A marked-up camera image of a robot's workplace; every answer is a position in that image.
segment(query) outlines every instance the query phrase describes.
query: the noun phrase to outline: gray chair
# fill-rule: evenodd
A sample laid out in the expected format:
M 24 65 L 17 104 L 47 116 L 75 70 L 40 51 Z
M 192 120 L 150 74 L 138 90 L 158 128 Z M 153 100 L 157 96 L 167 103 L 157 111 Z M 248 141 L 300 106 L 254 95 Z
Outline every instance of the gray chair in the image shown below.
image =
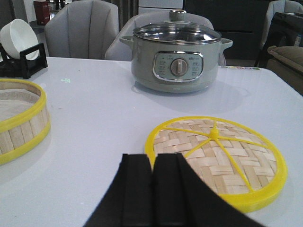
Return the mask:
M 108 48 L 105 59 L 115 60 L 115 61 L 131 61 L 132 60 L 132 50 L 129 46 L 120 42 L 120 37 L 124 35 L 132 35 L 133 29 L 136 27 L 144 26 L 150 23 L 160 23 L 162 21 L 169 19 L 169 10 L 161 10 L 155 12 L 148 12 L 136 15 L 128 20 L 128 22 L 121 29 L 120 33 L 113 41 L 111 46 Z M 195 14 L 187 13 L 186 20 L 191 22 L 202 24 L 206 27 L 213 29 L 212 23 L 205 17 L 198 16 Z M 225 58 L 223 54 L 220 54 L 219 65 L 225 65 Z
M 104 59 L 118 32 L 118 7 L 101 0 L 72 2 L 45 26 L 51 57 Z

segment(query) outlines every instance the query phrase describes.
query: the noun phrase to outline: black bowl rack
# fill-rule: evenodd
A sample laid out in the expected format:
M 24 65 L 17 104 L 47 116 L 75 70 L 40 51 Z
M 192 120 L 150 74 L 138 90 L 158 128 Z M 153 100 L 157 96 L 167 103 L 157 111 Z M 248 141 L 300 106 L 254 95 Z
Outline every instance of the black bowl rack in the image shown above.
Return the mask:
M 123 154 L 84 227 L 264 227 L 214 193 L 182 154 Z
M 34 60 L 27 60 L 26 55 L 39 50 L 39 56 Z M 44 44 L 40 43 L 20 52 L 20 60 L 10 57 L 0 44 L 3 61 L 0 62 L 0 77 L 22 77 L 29 79 L 34 73 L 47 67 Z

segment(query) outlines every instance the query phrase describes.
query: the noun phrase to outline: glass lid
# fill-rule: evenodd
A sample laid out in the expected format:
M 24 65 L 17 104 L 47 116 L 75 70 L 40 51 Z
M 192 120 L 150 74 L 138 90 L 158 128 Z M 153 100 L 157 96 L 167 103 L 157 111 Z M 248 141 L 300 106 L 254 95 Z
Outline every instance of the glass lid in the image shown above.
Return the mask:
M 221 34 L 208 27 L 184 20 L 186 11 L 174 9 L 169 20 L 134 29 L 134 36 L 172 44 L 206 44 L 218 42 Z

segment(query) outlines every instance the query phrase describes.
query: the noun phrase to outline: electric hot pot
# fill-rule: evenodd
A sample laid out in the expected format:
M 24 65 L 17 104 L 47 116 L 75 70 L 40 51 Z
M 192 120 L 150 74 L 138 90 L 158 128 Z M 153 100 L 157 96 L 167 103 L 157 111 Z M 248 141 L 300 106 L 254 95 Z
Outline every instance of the electric hot pot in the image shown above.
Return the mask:
M 174 9 L 169 20 L 133 30 L 120 41 L 132 49 L 132 73 L 140 84 L 158 91 L 185 93 L 214 82 L 219 55 L 232 40 L 208 27 L 185 20 L 186 11 Z

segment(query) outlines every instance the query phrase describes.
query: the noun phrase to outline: white table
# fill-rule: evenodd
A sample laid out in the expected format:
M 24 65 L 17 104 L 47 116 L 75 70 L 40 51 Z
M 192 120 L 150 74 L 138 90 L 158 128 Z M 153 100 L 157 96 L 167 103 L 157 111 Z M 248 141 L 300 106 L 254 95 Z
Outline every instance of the white table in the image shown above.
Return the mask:
M 303 223 L 303 98 L 274 73 L 220 68 L 207 90 L 166 94 L 135 83 L 129 62 L 48 58 L 32 76 L 47 93 L 52 128 L 33 150 L 0 166 L 1 227 L 81 227 L 123 153 L 143 153 L 158 124 L 214 116 L 272 141 L 289 176 L 280 196 L 248 214 L 268 227 Z

